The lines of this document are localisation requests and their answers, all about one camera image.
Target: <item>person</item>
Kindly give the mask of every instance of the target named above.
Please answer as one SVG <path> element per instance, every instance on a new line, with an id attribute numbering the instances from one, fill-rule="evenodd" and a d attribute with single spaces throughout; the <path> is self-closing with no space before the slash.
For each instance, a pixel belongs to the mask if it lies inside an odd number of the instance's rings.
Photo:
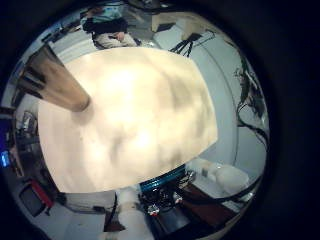
<path id="1" fill-rule="evenodd" d="M 92 40 L 98 48 L 137 46 L 117 6 L 92 6 L 84 14 L 81 23 L 84 31 L 92 33 Z"/>

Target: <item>cable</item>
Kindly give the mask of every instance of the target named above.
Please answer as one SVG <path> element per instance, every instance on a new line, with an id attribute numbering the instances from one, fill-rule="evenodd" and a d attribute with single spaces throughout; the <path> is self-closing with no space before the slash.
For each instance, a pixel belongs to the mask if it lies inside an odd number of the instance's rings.
<path id="1" fill-rule="evenodd" d="M 213 36 L 211 36 L 211 37 L 203 40 L 202 42 L 199 42 L 199 43 L 195 44 L 193 47 L 191 47 L 191 49 L 188 49 L 187 51 L 185 51 L 185 52 L 183 53 L 183 56 L 185 56 L 186 53 L 189 52 L 189 50 L 190 50 L 190 53 L 191 53 L 191 50 L 195 49 L 196 47 L 198 47 L 198 46 L 202 45 L 203 43 L 205 43 L 205 42 L 207 42 L 207 41 L 209 41 L 209 40 L 211 40 L 211 39 L 214 39 L 214 38 L 215 38 L 215 35 L 213 34 Z"/>
<path id="2" fill-rule="evenodd" d="M 104 225 L 104 232 L 107 231 L 110 223 L 111 223 L 111 220 L 113 219 L 114 217 L 114 214 L 116 213 L 116 209 L 117 209 L 117 205 L 118 205 L 118 197 L 117 197 L 117 194 L 114 193 L 114 203 L 113 203 L 113 208 L 112 208 L 112 211 L 111 211 L 111 214 L 110 214 L 110 217 L 107 221 L 107 223 Z"/>

